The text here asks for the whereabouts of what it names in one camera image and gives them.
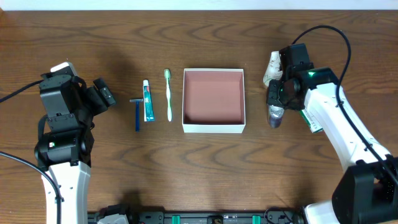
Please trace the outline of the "blue disposable razor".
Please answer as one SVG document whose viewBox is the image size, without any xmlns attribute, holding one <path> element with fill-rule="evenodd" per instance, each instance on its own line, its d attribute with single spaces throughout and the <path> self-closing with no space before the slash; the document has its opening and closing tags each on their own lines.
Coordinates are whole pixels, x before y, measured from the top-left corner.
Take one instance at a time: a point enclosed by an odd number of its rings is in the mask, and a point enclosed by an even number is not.
<svg viewBox="0 0 398 224">
<path fill-rule="evenodd" d="M 135 131 L 139 132 L 140 131 L 140 104 L 144 101 L 143 98 L 133 98 L 130 99 L 130 103 L 134 103 L 136 106 L 135 109 Z"/>
</svg>

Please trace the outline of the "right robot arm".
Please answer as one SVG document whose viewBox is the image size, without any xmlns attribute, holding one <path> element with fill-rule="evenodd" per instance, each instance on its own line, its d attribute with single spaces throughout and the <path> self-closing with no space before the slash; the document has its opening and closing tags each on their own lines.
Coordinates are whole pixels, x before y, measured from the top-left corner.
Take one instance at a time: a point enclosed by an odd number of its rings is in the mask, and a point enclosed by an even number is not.
<svg viewBox="0 0 398 224">
<path fill-rule="evenodd" d="M 367 130 L 330 68 L 269 67 L 269 124 L 280 126 L 285 110 L 306 111 L 334 147 L 344 175 L 325 202 L 307 205 L 304 223 L 382 223 L 397 219 L 397 158 Z"/>
</svg>

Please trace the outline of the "teal toothpaste tube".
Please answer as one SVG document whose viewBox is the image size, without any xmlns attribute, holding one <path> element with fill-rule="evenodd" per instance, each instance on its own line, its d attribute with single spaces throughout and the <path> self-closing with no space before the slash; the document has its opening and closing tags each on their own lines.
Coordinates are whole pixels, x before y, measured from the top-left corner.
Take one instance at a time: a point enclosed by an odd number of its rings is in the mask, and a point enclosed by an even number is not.
<svg viewBox="0 0 398 224">
<path fill-rule="evenodd" d="M 152 96 L 150 93 L 150 85 L 148 80 L 143 80 L 143 94 L 144 94 L 144 121 L 151 122 L 155 121 Z"/>
</svg>

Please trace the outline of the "green white toothbrush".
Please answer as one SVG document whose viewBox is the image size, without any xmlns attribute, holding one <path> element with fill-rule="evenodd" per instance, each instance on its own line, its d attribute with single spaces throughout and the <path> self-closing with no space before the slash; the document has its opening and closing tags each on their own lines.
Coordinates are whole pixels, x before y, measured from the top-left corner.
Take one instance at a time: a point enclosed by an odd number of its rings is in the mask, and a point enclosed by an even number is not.
<svg viewBox="0 0 398 224">
<path fill-rule="evenodd" d="M 169 122 L 172 121 L 172 105 L 171 105 L 171 91 L 170 91 L 170 70 L 164 70 L 164 77 L 166 81 L 166 98 L 167 98 L 167 119 Z"/>
</svg>

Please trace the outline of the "white floral lotion tube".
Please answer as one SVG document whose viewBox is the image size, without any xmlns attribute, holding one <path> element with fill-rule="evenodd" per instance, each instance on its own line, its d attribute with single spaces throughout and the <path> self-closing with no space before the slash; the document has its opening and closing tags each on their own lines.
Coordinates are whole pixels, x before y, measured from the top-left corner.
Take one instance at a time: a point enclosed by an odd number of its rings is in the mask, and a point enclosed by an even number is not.
<svg viewBox="0 0 398 224">
<path fill-rule="evenodd" d="M 282 74 L 280 54 L 278 51 L 273 51 L 262 79 L 264 86 L 268 87 L 271 80 L 280 80 Z"/>
</svg>

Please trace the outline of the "green white soap box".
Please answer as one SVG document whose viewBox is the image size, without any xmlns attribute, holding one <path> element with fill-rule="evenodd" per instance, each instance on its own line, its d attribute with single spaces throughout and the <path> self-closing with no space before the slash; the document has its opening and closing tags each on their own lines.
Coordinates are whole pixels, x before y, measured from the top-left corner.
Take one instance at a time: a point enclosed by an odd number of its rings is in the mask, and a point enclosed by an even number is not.
<svg viewBox="0 0 398 224">
<path fill-rule="evenodd" d="M 310 112 L 308 112 L 306 109 L 300 111 L 300 115 L 302 118 L 305 120 L 307 123 L 308 127 L 310 128 L 312 133 L 319 133 L 323 131 L 322 126 L 320 123 L 317 121 L 317 119 L 312 115 Z"/>
</svg>

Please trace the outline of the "white cardboard box pink interior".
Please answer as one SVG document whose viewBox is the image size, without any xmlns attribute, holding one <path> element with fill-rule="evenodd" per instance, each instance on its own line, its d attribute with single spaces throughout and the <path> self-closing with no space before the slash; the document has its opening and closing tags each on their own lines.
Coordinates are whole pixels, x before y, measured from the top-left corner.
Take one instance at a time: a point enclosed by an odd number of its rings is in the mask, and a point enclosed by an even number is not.
<svg viewBox="0 0 398 224">
<path fill-rule="evenodd" d="M 243 69 L 184 70 L 182 127 L 185 133 L 241 134 L 245 126 Z"/>
</svg>

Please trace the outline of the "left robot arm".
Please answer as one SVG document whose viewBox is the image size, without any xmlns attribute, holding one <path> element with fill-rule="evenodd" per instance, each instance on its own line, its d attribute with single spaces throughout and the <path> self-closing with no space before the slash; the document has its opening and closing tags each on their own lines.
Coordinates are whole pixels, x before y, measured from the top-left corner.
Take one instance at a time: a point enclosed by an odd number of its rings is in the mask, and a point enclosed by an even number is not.
<svg viewBox="0 0 398 224">
<path fill-rule="evenodd" d="M 102 78 L 86 86 L 75 75 L 50 75 L 40 83 L 47 114 L 38 125 L 35 157 L 51 178 L 45 185 L 47 223 L 87 223 L 93 118 L 116 100 Z"/>
</svg>

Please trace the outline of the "clear pump soap bottle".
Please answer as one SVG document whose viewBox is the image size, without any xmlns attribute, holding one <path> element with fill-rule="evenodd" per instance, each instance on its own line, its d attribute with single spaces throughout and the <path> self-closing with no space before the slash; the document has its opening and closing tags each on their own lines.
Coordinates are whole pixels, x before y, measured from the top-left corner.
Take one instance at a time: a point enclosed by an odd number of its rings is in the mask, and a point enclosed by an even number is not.
<svg viewBox="0 0 398 224">
<path fill-rule="evenodd" d="M 268 123 L 271 128 L 278 128 L 281 125 L 284 109 L 278 106 L 269 105 Z"/>
</svg>

